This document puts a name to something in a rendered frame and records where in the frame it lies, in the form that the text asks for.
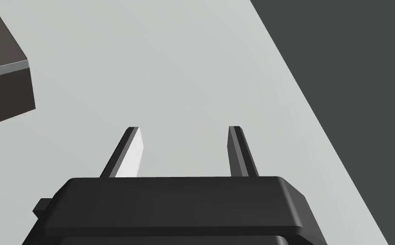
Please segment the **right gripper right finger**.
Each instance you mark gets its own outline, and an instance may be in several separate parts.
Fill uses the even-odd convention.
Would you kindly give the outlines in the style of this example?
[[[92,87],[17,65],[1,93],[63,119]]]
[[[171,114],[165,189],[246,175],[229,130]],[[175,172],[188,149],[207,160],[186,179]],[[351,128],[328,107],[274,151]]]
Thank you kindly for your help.
[[[250,148],[240,126],[230,126],[228,130],[227,152],[230,174],[233,177],[258,177]]]

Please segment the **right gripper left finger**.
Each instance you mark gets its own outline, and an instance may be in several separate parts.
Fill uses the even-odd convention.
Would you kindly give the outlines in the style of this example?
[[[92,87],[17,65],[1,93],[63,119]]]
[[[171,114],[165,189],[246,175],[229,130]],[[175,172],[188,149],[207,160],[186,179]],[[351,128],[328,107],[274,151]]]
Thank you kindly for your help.
[[[140,127],[128,127],[100,177],[137,177],[143,153]]]

